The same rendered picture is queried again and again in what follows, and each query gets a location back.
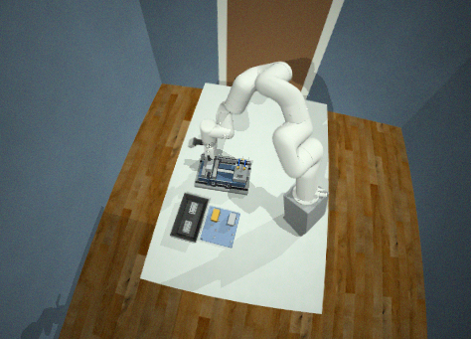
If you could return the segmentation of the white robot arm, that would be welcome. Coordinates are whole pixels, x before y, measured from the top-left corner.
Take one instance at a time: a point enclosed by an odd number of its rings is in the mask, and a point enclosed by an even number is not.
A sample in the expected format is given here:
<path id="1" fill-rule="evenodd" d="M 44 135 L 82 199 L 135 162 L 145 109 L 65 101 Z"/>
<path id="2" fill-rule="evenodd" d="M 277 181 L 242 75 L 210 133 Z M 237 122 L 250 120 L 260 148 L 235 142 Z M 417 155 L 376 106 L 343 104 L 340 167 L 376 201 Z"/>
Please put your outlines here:
<path id="1" fill-rule="evenodd" d="M 217 123 L 204 119 L 200 124 L 202 139 L 190 139 L 188 147 L 204 144 L 209 149 L 217 144 L 218 138 L 233 138 L 233 114 L 244 112 L 257 89 L 279 104 L 286 121 L 275 129 L 272 142 L 285 173 L 298 178 L 292 191 L 293 198 L 301 205 L 312 205 L 319 196 L 327 197 L 327 193 L 320 193 L 325 189 L 318 188 L 323 146 L 316 138 L 309 138 L 313 132 L 311 119 L 304 97 L 297 87 L 289 83 L 291 79 L 292 70 L 283 62 L 246 70 L 235 78 L 227 100 L 220 104 Z"/>

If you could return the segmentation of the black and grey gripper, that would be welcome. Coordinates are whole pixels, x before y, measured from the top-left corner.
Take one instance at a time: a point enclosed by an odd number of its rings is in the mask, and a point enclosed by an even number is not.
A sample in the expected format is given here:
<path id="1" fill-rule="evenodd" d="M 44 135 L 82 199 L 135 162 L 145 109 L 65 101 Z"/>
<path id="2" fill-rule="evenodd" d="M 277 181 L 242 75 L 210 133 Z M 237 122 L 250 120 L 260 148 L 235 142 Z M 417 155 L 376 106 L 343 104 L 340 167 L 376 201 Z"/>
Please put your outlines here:
<path id="1" fill-rule="evenodd" d="M 206 158 L 208 157 L 208 161 L 211 161 L 211 159 L 215 159 L 216 152 L 217 152 L 217 147 L 218 147 L 218 142 L 215 146 L 209 147 L 209 149 L 207 149 L 206 146 L 204 145 L 205 157 Z"/>

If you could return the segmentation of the yellow rectangular block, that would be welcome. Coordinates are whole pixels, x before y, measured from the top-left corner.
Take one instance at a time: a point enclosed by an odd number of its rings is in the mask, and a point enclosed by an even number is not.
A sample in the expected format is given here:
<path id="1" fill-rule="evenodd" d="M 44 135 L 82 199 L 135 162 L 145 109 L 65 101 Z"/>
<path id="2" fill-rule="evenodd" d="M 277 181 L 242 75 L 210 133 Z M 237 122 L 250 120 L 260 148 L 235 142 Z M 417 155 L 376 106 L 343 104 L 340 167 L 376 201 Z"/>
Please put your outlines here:
<path id="1" fill-rule="evenodd" d="M 217 223 L 217 222 L 218 222 L 219 215 L 220 215 L 220 210 L 214 209 L 213 214 L 212 214 L 211 221 Z"/>

